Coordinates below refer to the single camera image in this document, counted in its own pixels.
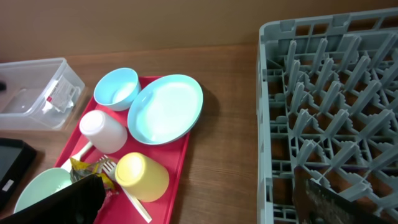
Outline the red silver snack wrapper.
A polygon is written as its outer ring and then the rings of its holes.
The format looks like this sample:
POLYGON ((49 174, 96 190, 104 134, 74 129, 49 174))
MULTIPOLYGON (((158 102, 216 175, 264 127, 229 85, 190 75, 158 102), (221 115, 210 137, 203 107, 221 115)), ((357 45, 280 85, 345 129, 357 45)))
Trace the red silver snack wrapper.
POLYGON ((113 198, 115 198, 117 195, 119 195, 119 192, 117 190, 107 190, 106 195, 104 198, 104 202, 101 206, 101 208, 98 210, 98 212, 102 212, 103 210, 106 210, 109 205, 111 204, 111 201, 113 198))

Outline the mint green bowl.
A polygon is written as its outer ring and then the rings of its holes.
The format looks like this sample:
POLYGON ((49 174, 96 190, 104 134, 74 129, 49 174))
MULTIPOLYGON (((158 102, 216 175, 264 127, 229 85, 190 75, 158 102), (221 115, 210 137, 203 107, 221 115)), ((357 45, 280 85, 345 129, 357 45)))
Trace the mint green bowl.
POLYGON ((19 196, 14 213, 51 196, 72 184, 70 173, 56 167, 43 171, 36 176, 19 196))

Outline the light blue plate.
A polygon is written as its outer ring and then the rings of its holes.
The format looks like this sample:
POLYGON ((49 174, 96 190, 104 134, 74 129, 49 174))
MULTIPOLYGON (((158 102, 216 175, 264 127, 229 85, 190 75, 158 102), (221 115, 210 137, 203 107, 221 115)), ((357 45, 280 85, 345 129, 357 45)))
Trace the light blue plate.
POLYGON ((203 90, 187 75, 167 75, 149 83, 133 101, 127 116, 131 136, 161 145, 187 134, 203 108, 203 90))

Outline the yellow snack wrapper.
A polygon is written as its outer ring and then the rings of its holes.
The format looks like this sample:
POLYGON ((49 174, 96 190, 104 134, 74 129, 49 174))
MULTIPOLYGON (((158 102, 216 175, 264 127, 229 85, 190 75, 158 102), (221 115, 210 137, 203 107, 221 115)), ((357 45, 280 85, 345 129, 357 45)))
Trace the yellow snack wrapper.
POLYGON ((113 184, 113 181, 105 173, 103 173, 103 169, 105 168, 105 163, 108 162, 109 159, 102 159, 92 164, 78 161, 73 158, 70 158, 69 161, 71 162, 72 165, 72 169, 70 171, 70 179, 73 183, 93 174, 102 179, 105 190, 116 189, 113 184))

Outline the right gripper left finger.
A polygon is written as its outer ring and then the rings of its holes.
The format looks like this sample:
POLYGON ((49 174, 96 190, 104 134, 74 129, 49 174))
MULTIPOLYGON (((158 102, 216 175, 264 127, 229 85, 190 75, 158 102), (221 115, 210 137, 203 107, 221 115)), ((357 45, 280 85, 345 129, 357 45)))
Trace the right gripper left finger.
POLYGON ((106 197, 103 180, 89 175, 1 220, 1 224, 92 224, 106 197))

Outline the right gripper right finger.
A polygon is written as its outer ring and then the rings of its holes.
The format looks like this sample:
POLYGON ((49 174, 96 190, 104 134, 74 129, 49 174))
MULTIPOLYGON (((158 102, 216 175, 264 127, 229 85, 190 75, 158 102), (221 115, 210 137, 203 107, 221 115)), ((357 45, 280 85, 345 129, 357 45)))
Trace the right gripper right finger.
POLYGON ((353 202, 308 178, 305 170, 294 169, 292 201, 300 223, 387 224, 353 202))

